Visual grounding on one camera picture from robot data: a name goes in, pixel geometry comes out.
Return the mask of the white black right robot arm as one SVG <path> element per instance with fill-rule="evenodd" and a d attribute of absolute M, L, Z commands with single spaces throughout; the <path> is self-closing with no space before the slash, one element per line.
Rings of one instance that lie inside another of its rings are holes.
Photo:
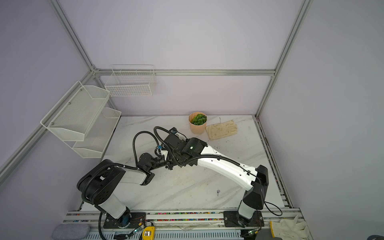
<path fill-rule="evenodd" d="M 232 180 L 245 190 L 238 207 L 238 218 L 250 221 L 256 211 L 264 208 L 269 186 L 268 169 L 239 163 L 215 150 L 198 138 L 183 139 L 175 128 L 166 130 L 154 127 L 155 136 L 161 142 L 161 150 L 167 151 L 166 160 L 179 167 L 200 166 L 213 170 Z"/>

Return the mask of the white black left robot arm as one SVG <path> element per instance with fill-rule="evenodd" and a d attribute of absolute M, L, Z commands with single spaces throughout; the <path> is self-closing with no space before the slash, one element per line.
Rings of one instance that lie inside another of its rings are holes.
<path fill-rule="evenodd" d="M 142 134 L 148 134 L 154 138 L 157 144 L 155 158 L 150 154 L 142 154 L 138 158 L 136 138 Z M 148 185 L 155 177 L 151 170 L 167 165 L 166 157 L 161 154 L 162 150 L 158 134 L 149 131 L 137 133 L 133 140 L 135 166 L 114 163 L 108 159 L 103 160 L 77 183 L 83 202 L 94 206 L 101 214 L 114 219 L 122 227 L 128 225 L 132 218 L 131 211 L 116 197 L 114 191 L 120 183 Z"/>

